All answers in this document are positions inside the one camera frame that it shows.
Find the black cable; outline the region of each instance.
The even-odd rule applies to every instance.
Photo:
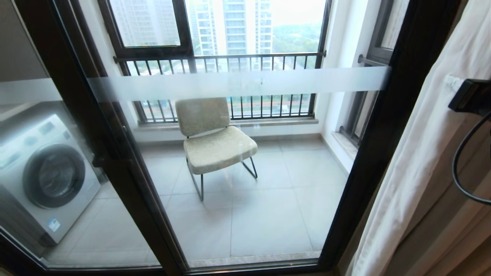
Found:
[[[459,145],[459,147],[457,148],[457,151],[455,152],[455,155],[454,155],[454,160],[453,160],[453,163],[452,163],[452,173],[453,173],[453,176],[454,176],[454,182],[455,182],[455,185],[457,185],[457,188],[459,188],[459,190],[461,190],[467,197],[469,197],[470,199],[474,200],[474,201],[477,201],[479,203],[482,203],[482,204],[486,204],[486,205],[491,205],[491,200],[489,199],[484,199],[484,198],[480,198],[480,197],[476,197],[474,196],[473,194],[469,193],[466,189],[464,189],[464,187],[462,187],[462,185],[460,184],[460,181],[459,181],[459,176],[457,175],[457,162],[459,161],[459,157],[460,157],[460,154],[462,153],[462,150],[464,149],[465,145],[467,144],[467,142],[469,142],[470,138],[474,135],[474,133],[476,133],[476,131],[484,124],[484,122],[486,122],[489,118],[491,118],[491,111],[488,112],[488,114],[486,114],[471,130],[470,132],[465,136],[465,138],[462,140],[461,144]]]

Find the sky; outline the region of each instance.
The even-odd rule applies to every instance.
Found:
[[[272,24],[322,23],[325,5],[326,0],[271,0]]]

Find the metal chair leg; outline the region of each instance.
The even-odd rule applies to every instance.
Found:
[[[244,165],[244,167],[249,171],[249,173],[257,179],[257,171],[256,171],[256,167],[254,166],[254,161],[252,160],[252,157],[250,157],[250,162],[252,163],[252,168],[254,169],[254,173],[252,173],[252,170],[250,170],[250,168],[243,162],[241,161],[242,165]]]
[[[188,165],[188,170],[189,173],[191,174],[192,181],[194,183],[194,187],[196,188],[196,191],[198,192],[199,200],[203,201],[204,199],[204,191],[203,191],[203,174],[201,174],[201,191],[198,188],[198,183],[196,183],[196,179],[194,178],[194,174],[191,172],[191,168],[189,167],[189,162],[188,159],[186,158],[186,164]]]

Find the chair backrest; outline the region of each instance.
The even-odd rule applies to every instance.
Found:
[[[224,128],[230,124],[226,98],[180,100],[176,102],[179,129],[185,136]]]

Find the washing machine door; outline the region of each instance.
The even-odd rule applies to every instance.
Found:
[[[85,178],[83,157],[74,148],[54,144],[37,150],[24,170],[27,197],[43,208],[57,208],[70,202]]]

